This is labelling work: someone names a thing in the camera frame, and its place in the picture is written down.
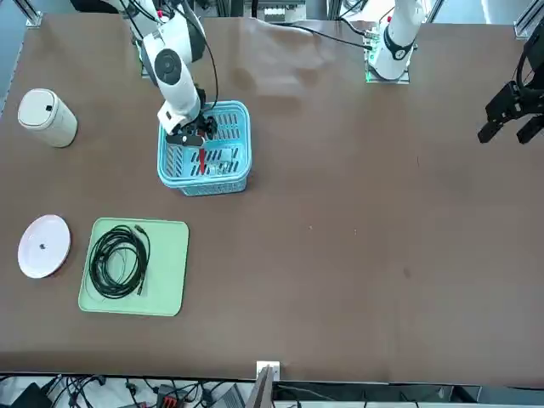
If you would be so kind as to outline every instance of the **coiled cable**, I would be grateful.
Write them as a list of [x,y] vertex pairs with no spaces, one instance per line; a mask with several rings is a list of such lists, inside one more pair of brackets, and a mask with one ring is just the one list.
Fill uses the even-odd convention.
[[[91,249],[88,274],[94,289],[108,299],[124,298],[138,288],[141,295],[144,287],[145,271],[150,261],[150,237],[139,225],[134,229],[145,236],[147,248],[140,237],[127,225],[117,225],[103,234]],[[125,276],[126,264],[121,275],[114,278],[108,270],[108,263],[117,252],[124,256],[129,251],[136,257],[130,273]]]

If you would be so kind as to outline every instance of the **robotic arm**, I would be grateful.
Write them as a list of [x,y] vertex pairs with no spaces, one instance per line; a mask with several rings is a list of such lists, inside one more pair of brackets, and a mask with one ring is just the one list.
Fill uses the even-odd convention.
[[397,0],[391,22],[385,26],[371,67],[383,79],[402,76],[414,48],[425,13],[421,0]]
[[167,142],[202,146],[205,137],[212,139],[217,132],[217,123],[202,115],[206,94],[193,83],[187,65],[202,57],[206,38],[185,0],[173,7],[173,17],[145,36],[142,62],[165,99],[157,116]]
[[[534,115],[518,131],[518,141],[529,143],[544,128],[544,20],[524,45],[515,72],[515,81],[508,82],[485,107],[487,123],[478,133],[480,143],[488,143],[505,123],[525,115]],[[534,72],[533,79],[524,84],[525,60]]]

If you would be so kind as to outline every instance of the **white robotic arm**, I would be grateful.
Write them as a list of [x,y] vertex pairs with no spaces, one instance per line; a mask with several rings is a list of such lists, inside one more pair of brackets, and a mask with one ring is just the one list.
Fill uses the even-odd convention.
[[156,30],[159,18],[152,0],[103,0],[117,9],[140,41]]
[[167,141],[198,146],[217,130],[215,120],[201,114],[206,94],[196,88],[187,68],[204,54],[206,38],[185,0],[173,7],[172,18],[144,37],[141,58],[165,99],[157,116],[168,134]]
[[371,62],[380,77],[395,80],[402,76],[424,18],[421,0],[396,0],[391,22],[380,27],[380,43]]
[[158,117],[169,134],[193,122],[201,111],[201,101],[187,64],[202,57],[203,30],[194,18],[193,23],[201,30],[197,33],[185,18],[189,18],[189,14],[182,13],[176,13],[170,21],[145,36],[142,46],[144,66],[165,99]]

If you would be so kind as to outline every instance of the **wire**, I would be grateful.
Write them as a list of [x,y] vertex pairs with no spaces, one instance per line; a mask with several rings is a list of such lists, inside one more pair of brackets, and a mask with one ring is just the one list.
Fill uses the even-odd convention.
[[226,383],[226,381],[220,381],[220,382],[218,382],[217,384],[215,384],[215,385],[209,390],[210,394],[211,394],[213,391],[215,391],[219,386],[221,386],[221,385],[223,385],[223,384],[225,384],[225,383]]
[[295,401],[297,402],[295,405],[291,405],[288,408],[294,408],[295,406],[297,408],[302,408],[303,407],[303,405],[300,403],[300,400],[298,399],[297,395],[295,393],[293,393],[290,389],[282,388],[282,389],[278,389],[278,391],[280,391],[280,392],[283,391],[283,392],[291,395],[295,399]]
[[362,30],[358,30],[356,29],[353,24],[351,24],[349,21],[347,21],[346,19],[344,19],[343,17],[340,17],[339,19],[340,21],[342,21],[343,23],[345,23],[348,28],[353,31],[355,34],[358,34],[360,36],[363,36],[363,37],[366,37],[366,31],[362,31]]
[[170,380],[172,381],[172,386],[173,386],[173,390],[176,392],[176,400],[179,400],[179,394],[178,394],[178,389],[176,388],[176,383],[173,381],[173,380]]
[[142,380],[144,380],[145,385],[147,385],[150,388],[150,390],[153,391],[153,394],[159,394],[159,388],[158,387],[152,387],[150,382],[147,381],[146,378],[142,377]]
[[126,15],[128,16],[128,18],[130,19],[130,22],[133,23],[134,29],[138,32],[139,37],[143,40],[143,39],[144,39],[144,36],[142,36],[142,32],[139,30],[138,26],[137,26],[136,23],[134,22],[133,16],[128,12],[127,6],[125,5],[125,2],[123,2],[122,0],[119,0],[119,3],[121,3],[123,9],[125,10],[125,14],[126,14]]
[[338,19],[341,20],[342,17],[343,17],[344,15],[346,15],[347,13],[349,13],[351,10],[355,9],[358,5],[360,5],[360,4],[362,4],[362,3],[363,3],[363,5],[362,5],[361,8],[360,8],[361,10],[365,8],[366,4],[368,3],[368,0],[359,0],[359,1],[356,2],[353,6],[351,6],[351,7],[348,8],[346,11],[344,11],[344,12],[342,13],[342,15],[340,15],[340,16],[338,17]]
[[128,393],[130,394],[130,398],[133,399],[134,406],[139,406],[138,401],[134,397],[136,394],[136,386],[128,381],[128,378],[125,378],[125,388],[127,389]]
[[60,375],[60,376],[59,376],[59,379],[57,380],[57,382],[55,382],[55,383],[51,386],[51,388],[49,389],[47,395],[50,395],[50,394],[53,392],[53,390],[54,390],[55,388],[57,388],[57,386],[60,384],[61,381],[62,381],[62,375]]
[[204,33],[202,33],[201,29],[196,26],[195,23],[193,23],[190,19],[187,18],[187,16],[182,13],[179,8],[174,8],[175,11],[177,11],[180,15],[182,15],[188,23],[190,23],[195,29],[198,31],[198,33],[201,35],[202,40],[204,40],[204,44],[206,45],[207,52],[210,54],[210,59],[212,60],[212,66],[213,66],[213,76],[215,78],[215,100],[213,101],[212,106],[204,109],[204,111],[210,111],[213,108],[215,108],[215,105],[218,104],[218,98],[219,98],[219,81],[218,81],[218,70],[215,65],[215,59],[213,58],[212,49],[210,48],[210,45],[207,43],[206,36],[204,36]]
[[[91,249],[89,257],[88,274],[94,289],[104,298],[121,299],[138,288],[140,295],[144,287],[145,271],[150,261],[151,243],[150,237],[139,225],[134,229],[145,236],[147,250],[138,235],[127,225],[117,225],[103,234]],[[116,252],[129,251],[135,255],[134,265],[130,274],[124,277],[123,273],[117,280],[109,271],[108,263]]]
[[292,389],[294,391],[300,391],[300,392],[303,392],[303,393],[313,394],[316,397],[322,398],[323,400],[335,401],[335,399],[333,399],[331,397],[327,397],[326,395],[323,395],[323,394],[320,394],[320,393],[316,393],[315,391],[312,391],[311,389],[291,387],[291,386],[287,387],[285,385],[280,385],[280,384],[278,384],[277,387],[280,388],[280,389]]
[[158,19],[156,19],[152,14],[150,14],[145,8],[143,8],[139,3],[136,3],[134,0],[128,0],[132,6],[137,9],[147,20],[155,21],[156,23],[160,23]]
[[318,36],[322,36],[322,37],[329,38],[329,39],[334,40],[334,41],[338,41],[339,43],[353,45],[354,47],[364,48],[364,49],[367,49],[369,51],[372,51],[372,47],[370,45],[358,44],[357,42],[351,42],[351,41],[343,40],[342,38],[332,37],[332,36],[329,36],[328,34],[325,34],[323,32],[314,30],[313,28],[304,27],[302,25],[286,25],[286,26],[287,27],[292,27],[292,28],[299,28],[300,30],[305,30],[305,31],[311,32],[313,34],[317,34]]
[[393,9],[394,9],[394,6],[393,6],[392,8],[390,8],[386,14],[384,14],[382,17],[380,17],[380,20],[378,20],[377,22],[379,23],[380,21],[382,21],[383,19],[385,19],[385,17],[386,17],[389,13],[391,13],[391,12],[393,11]]
[[54,399],[53,404],[51,405],[51,408],[54,408],[57,405],[57,402],[59,402],[60,397],[62,397],[62,394],[64,394],[67,389],[68,389],[68,378],[66,378],[65,387],[62,388],[62,390],[59,392],[59,395],[57,395],[57,398]]

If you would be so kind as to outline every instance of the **red item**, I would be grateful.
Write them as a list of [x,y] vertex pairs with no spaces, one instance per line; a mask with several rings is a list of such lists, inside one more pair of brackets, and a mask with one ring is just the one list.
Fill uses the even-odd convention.
[[201,174],[204,174],[204,170],[206,170],[206,163],[204,162],[206,160],[206,150],[200,149],[198,150],[198,158],[201,162]]
[[178,400],[172,397],[164,397],[162,399],[161,408],[176,408],[178,406]]

